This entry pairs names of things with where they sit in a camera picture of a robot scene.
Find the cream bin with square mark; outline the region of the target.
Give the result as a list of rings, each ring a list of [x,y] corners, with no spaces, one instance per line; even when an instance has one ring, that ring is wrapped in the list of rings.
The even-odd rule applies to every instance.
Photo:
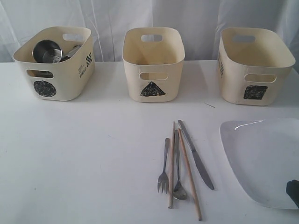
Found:
[[[296,60],[278,34],[263,28],[221,31],[218,77],[233,104],[264,106],[277,98]]]

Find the large stainless steel bowl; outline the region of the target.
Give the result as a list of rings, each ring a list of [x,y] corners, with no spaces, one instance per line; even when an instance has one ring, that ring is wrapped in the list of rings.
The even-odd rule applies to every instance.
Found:
[[[53,74],[49,71],[33,70],[35,77],[53,78]]]

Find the stainless steel fork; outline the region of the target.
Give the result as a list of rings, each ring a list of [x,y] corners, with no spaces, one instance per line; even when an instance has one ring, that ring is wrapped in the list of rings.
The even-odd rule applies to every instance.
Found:
[[[170,139],[169,138],[165,138],[165,142],[164,142],[164,164],[163,164],[163,171],[161,173],[161,175],[158,178],[157,181],[157,191],[158,192],[164,192],[167,194],[168,189],[169,189],[169,179],[168,176],[166,174],[166,164],[167,164],[167,155],[168,155],[168,151],[170,148]]]

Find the white backdrop curtain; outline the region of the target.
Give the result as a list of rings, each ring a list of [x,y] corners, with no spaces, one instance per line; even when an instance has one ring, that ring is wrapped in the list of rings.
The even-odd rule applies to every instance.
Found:
[[[176,29],[187,60],[215,59],[228,27],[272,30],[299,56],[296,0],[3,0],[0,60],[11,62],[21,45],[52,26],[89,28],[97,61],[120,61],[124,35],[137,27]]]

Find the wooden chopstick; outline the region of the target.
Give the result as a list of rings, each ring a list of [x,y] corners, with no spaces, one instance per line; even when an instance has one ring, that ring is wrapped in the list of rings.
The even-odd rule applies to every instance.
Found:
[[[175,122],[173,121],[171,151],[170,151],[169,206],[168,206],[169,209],[173,209],[174,143],[175,143]]]
[[[194,204],[195,204],[198,220],[202,221],[202,213],[201,213],[201,210],[200,210],[198,195],[197,195],[197,191],[196,191],[196,188],[195,188],[195,184],[194,184],[194,180],[193,180],[193,176],[192,176],[192,171],[191,171],[189,159],[188,159],[188,156],[187,156],[182,131],[181,131],[180,128],[178,128],[178,133],[179,133],[180,144],[181,144],[181,147],[182,147],[182,152],[183,152],[183,155],[184,155],[186,170],[187,170],[187,173],[188,173],[189,182],[190,182],[190,186],[191,186],[192,198],[193,198],[193,201],[194,201]]]

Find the cream bin with circle mark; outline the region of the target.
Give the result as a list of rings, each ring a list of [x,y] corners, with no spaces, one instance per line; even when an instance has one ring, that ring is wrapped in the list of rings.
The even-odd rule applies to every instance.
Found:
[[[33,47],[41,40],[56,42],[67,54],[76,45],[81,48],[70,59],[58,63],[37,63]],[[41,30],[14,54],[13,58],[32,93],[40,99],[68,101],[79,96],[94,72],[92,32],[84,27],[55,26]],[[53,78],[35,77],[33,70],[49,71]]]

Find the white square plate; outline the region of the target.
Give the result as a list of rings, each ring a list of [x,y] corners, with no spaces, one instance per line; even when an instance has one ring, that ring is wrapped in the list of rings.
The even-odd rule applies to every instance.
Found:
[[[297,210],[287,195],[299,178],[299,120],[226,121],[220,126],[226,158],[245,193],[270,208]]]

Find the small stainless steel cup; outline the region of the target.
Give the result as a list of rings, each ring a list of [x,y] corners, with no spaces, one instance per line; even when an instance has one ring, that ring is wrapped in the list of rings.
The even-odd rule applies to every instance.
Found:
[[[56,42],[41,40],[33,47],[32,56],[37,63],[58,63],[62,59],[63,51]]]

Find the cream bin with triangle mark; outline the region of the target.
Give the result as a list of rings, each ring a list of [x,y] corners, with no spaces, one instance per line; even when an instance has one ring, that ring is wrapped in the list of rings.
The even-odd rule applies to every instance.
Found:
[[[122,59],[130,97],[138,102],[167,102],[176,98],[185,49],[174,28],[147,27],[129,30]]]

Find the steel mug with handle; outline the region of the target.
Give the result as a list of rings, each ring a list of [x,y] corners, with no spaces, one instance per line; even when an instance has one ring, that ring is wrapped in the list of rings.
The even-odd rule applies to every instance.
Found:
[[[72,50],[70,50],[65,56],[63,56],[60,60],[60,62],[66,61],[68,59],[70,59],[71,57],[73,57],[75,55],[75,53],[81,48],[81,45],[76,45],[73,47]]]

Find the stainless steel table knife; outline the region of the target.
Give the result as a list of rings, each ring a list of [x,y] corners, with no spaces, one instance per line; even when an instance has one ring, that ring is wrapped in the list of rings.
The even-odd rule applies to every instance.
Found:
[[[183,131],[183,134],[185,136],[185,139],[187,140],[187,143],[190,147],[190,150],[192,152],[192,155],[193,155],[193,159],[194,159],[194,162],[195,162],[195,165],[197,167],[197,170],[202,178],[202,180],[204,181],[204,183],[206,184],[206,186],[209,187],[209,189],[211,190],[215,190],[214,188],[214,185],[213,185],[213,182],[205,168],[205,165],[203,164],[197,150],[196,150],[196,147],[187,131],[187,128],[185,127],[184,123],[182,120],[178,120],[178,124],[181,128],[181,130]]]

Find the stainless steel spoon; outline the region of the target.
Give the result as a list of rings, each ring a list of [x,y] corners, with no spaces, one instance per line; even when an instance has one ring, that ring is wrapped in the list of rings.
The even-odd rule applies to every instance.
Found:
[[[177,183],[174,187],[173,195],[178,200],[186,200],[187,192],[183,188],[180,182],[180,152],[179,152],[179,133],[178,130],[175,130],[175,158],[176,158],[176,166],[177,166]]]

